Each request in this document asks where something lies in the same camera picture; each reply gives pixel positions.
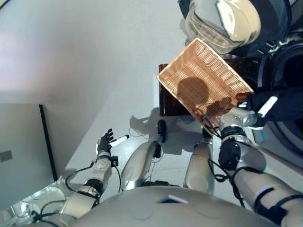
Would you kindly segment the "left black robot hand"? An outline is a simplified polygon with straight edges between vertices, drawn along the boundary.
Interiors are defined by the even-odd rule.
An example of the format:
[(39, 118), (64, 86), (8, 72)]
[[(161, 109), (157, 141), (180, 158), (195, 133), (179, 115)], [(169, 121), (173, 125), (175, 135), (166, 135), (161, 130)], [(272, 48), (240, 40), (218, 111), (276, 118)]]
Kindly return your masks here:
[(111, 148), (115, 147), (124, 141), (129, 139), (129, 135), (126, 134), (119, 138), (114, 138), (114, 133), (112, 129), (108, 129), (106, 133), (99, 137), (96, 143), (96, 155), (99, 157), (101, 153), (107, 152), (110, 153)]

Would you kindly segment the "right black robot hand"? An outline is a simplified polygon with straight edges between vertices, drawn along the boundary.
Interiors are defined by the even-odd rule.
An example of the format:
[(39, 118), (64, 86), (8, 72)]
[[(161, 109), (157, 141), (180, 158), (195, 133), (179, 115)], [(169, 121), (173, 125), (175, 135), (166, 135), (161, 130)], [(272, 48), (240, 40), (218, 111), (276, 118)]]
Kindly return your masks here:
[(271, 96), (258, 110), (257, 113), (253, 114), (253, 117), (255, 118), (253, 120), (253, 123), (250, 123), (248, 125), (249, 128), (255, 129), (255, 130), (261, 130), (263, 129), (264, 125), (266, 124), (265, 116), (268, 114), (268, 112), (272, 109), (272, 107), (275, 105), (275, 103), (278, 101), (277, 96)]

